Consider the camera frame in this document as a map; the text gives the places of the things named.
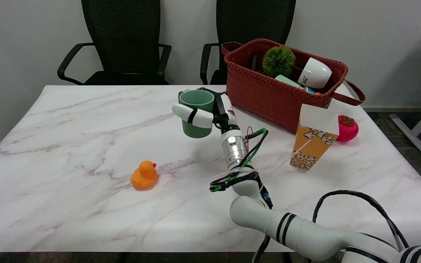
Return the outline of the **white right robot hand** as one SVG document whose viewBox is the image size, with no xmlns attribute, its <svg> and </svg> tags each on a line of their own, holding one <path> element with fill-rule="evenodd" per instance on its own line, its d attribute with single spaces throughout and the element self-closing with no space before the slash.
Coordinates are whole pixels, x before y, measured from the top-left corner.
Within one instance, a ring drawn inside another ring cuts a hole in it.
<svg viewBox="0 0 421 263">
<path fill-rule="evenodd" d="M 178 103 L 172 105 L 172 112 L 182 120 L 183 132 L 191 138 L 208 136 L 214 126 L 224 130 L 229 125 L 237 125 L 227 93 L 204 87 L 180 91 Z"/>
</svg>

